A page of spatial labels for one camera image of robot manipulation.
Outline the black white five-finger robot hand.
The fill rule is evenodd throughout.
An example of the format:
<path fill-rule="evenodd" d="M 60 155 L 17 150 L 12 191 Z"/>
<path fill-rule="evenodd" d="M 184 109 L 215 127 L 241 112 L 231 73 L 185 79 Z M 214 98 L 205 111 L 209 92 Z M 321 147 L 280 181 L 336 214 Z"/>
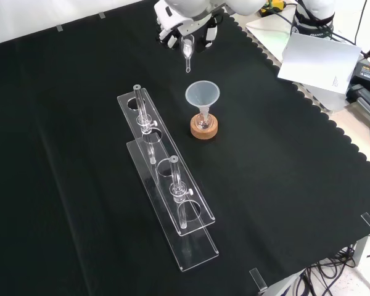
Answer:
<path fill-rule="evenodd" d="M 224 1 L 158 1 L 154 5 L 157 39 L 168 49 L 176 49 L 181 40 L 193 36 L 195 49 L 202 52 L 212 46 L 222 22 Z"/>

